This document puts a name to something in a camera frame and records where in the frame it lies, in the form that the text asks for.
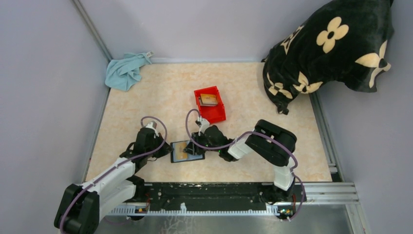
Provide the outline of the black leather card holder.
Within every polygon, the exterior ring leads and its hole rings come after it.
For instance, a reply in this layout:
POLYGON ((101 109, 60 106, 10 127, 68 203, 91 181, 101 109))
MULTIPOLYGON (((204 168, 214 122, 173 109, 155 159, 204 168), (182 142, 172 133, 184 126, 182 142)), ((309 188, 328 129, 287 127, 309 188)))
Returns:
POLYGON ((172 142, 171 147, 173 148, 173 150, 170 153, 170 162, 180 163, 180 162, 190 162, 190 161, 197 161, 197 160, 205 159, 205 154, 193 155, 193 154, 185 152, 184 149, 189 144, 191 146, 193 145, 190 140, 172 142))

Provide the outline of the red plastic bin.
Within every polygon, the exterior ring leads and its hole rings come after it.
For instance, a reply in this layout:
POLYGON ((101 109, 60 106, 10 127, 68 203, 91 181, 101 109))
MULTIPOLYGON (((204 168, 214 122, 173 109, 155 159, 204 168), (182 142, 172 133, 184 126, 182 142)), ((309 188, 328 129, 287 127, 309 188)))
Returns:
POLYGON ((211 124, 226 120, 225 106, 217 86, 194 91, 196 105, 201 116, 211 124))

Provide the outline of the gold card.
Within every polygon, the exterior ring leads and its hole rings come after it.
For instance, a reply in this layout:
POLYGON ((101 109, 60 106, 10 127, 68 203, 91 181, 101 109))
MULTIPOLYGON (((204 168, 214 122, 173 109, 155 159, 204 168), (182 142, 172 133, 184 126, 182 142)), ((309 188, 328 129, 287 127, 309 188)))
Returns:
POLYGON ((177 160, 186 160, 188 158, 188 154, 185 152, 187 144, 185 142, 181 142, 176 146, 176 159, 177 160))
POLYGON ((203 106, 215 106, 218 105, 218 100, 213 94, 200 94, 200 104, 203 106))

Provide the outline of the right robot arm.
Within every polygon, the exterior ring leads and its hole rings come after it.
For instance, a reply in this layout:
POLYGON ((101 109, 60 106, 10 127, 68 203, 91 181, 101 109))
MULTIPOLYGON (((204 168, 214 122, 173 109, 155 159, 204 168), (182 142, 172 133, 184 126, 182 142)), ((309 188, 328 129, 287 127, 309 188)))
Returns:
POLYGON ((293 152, 297 137, 292 132, 261 119, 251 132, 231 139, 203 117, 198 118, 196 124, 199 131, 191 134, 189 143, 183 149, 185 153, 202 155, 206 151, 215 151, 228 162, 257 153, 273 165, 275 197, 287 201, 293 195, 293 170, 297 166, 293 152))

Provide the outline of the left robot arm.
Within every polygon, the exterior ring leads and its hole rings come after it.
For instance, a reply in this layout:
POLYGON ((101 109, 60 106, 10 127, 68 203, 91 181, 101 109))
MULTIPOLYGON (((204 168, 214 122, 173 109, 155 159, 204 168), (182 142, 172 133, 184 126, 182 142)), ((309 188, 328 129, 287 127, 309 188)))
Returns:
POLYGON ((172 151, 155 128, 141 128, 136 140, 109 168, 89 181, 65 189, 54 226, 62 234, 93 234, 100 221, 118 205, 145 198, 145 181, 136 173, 150 157, 160 158, 172 151))

